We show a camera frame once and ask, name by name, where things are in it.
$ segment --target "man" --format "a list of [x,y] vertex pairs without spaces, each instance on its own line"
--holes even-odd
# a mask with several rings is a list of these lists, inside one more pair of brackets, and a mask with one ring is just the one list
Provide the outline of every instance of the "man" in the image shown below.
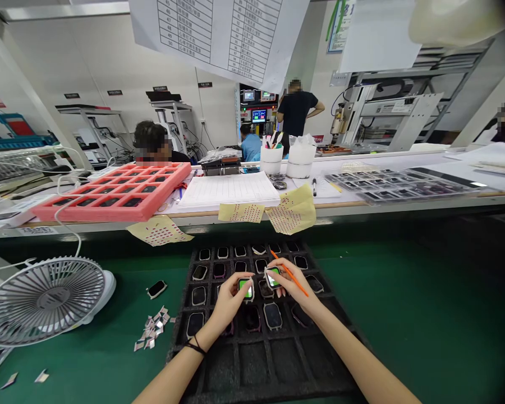
[[153,121],[139,122],[135,128],[133,142],[139,154],[137,162],[191,162],[185,154],[172,150],[170,142],[164,126]]
[[290,82],[288,95],[282,98],[281,105],[277,111],[277,122],[284,121],[284,136],[281,143],[284,147],[285,155],[290,149],[288,136],[302,136],[305,129],[305,121],[318,115],[323,110],[325,110],[324,104],[318,101],[318,98],[313,93],[302,90],[301,81],[294,79]]
[[243,150],[243,159],[246,162],[259,161],[262,141],[256,134],[251,133],[251,126],[248,124],[241,125],[240,132],[241,132],[241,149]]

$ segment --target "red plastic tray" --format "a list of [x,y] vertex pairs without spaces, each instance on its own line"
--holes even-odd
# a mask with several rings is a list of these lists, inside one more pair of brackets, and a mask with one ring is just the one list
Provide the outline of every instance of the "red plastic tray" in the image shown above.
[[[83,196],[70,197],[77,201],[64,208],[58,218],[64,222],[145,222],[190,172],[191,163],[172,163],[166,167],[126,164],[89,184],[64,192]],[[54,214],[62,207],[55,203],[71,201],[70,198],[57,196],[32,208],[32,212],[43,221],[54,221]],[[112,205],[101,206],[114,199],[117,200]]]

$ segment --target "fan grille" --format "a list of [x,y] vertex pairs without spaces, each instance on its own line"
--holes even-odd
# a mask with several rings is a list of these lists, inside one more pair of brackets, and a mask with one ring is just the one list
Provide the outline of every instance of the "fan grille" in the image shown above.
[[0,346],[30,345],[71,329],[95,308],[103,270],[85,258],[36,263],[0,285]]

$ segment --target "black foam tray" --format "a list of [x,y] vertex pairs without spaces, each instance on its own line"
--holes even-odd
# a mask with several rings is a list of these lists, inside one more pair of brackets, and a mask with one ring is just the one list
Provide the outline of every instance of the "black foam tray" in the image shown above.
[[[300,240],[292,241],[297,243],[300,250],[290,252],[284,241],[278,241],[281,247],[278,256],[292,262],[296,256],[304,256],[307,259],[309,268],[303,273],[316,276],[323,284],[324,291],[318,295],[320,300],[370,349],[368,341],[350,322],[342,305],[332,293],[327,278],[318,267],[308,246]],[[219,260],[217,248],[221,246],[210,248],[211,258],[208,261],[199,261],[200,249],[192,253],[167,362],[183,348],[187,340],[189,316],[192,313],[204,313],[205,320],[209,319],[217,301],[217,286],[234,273],[235,262],[247,262],[247,271],[256,273],[256,260],[265,259],[269,263],[273,259],[269,255],[268,243],[264,245],[268,252],[265,255],[256,255],[251,245],[245,245],[247,255],[244,257],[235,257],[235,246],[226,246],[229,248],[229,257]],[[213,265],[218,262],[226,265],[224,279],[213,278]],[[208,267],[206,277],[202,281],[192,280],[192,273],[197,265]],[[249,303],[258,308],[261,331],[247,332],[241,311],[238,311],[234,318],[233,336],[221,336],[211,347],[185,391],[182,403],[243,404],[301,400],[346,394],[358,389],[350,372],[318,327],[313,325],[303,328],[295,321],[291,314],[295,304],[292,297],[287,295],[279,299],[275,295],[274,299],[264,299],[261,296],[258,280],[262,279],[263,275],[253,278],[254,301]],[[206,287],[207,300],[204,306],[191,304],[192,290],[198,286]],[[283,321],[282,328],[274,331],[266,326],[263,311],[264,303],[270,302],[278,304]]]

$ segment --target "person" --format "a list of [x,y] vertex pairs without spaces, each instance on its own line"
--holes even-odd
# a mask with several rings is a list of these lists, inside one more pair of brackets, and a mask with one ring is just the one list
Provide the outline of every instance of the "person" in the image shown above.
[[277,110],[277,122],[284,121],[283,138],[281,144],[284,147],[284,155],[290,149],[289,136],[303,136],[305,121],[318,115],[325,110],[325,106],[313,93],[303,91],[301,81],[294,79],[288,86],[288,94],[281,100],[281,105]]
[[251,133],[251,126],[248,123],[241,125],[240,132],[244,161],[259,161],[262,141],[256,134]]
[[[283,265],[307,291],[308,297],[284,273]],[[352,374],[369,404],[418,404],[420,401],[394,376],[318,299],[301,269],[286,258],[276,259],[268,267],[277,266],[282,275],[268,271],[290,293],[309,317],[316,323],[341,360]],[[252,286],[249,280],[238,290],[240,278],[252,277],[252,272],[234,273],[221,285],[213,314],[206,324],[189,340],[193,347],[185,346],[148,384],[134,404],[178,403],[189,381],[213,343],[236,315],[246,291]]]
[[184,153],[171,149],[167,129],[153,121],[142,121],[136,125],[133,146],[138,150],[137,162],[184,162],[191,159]]

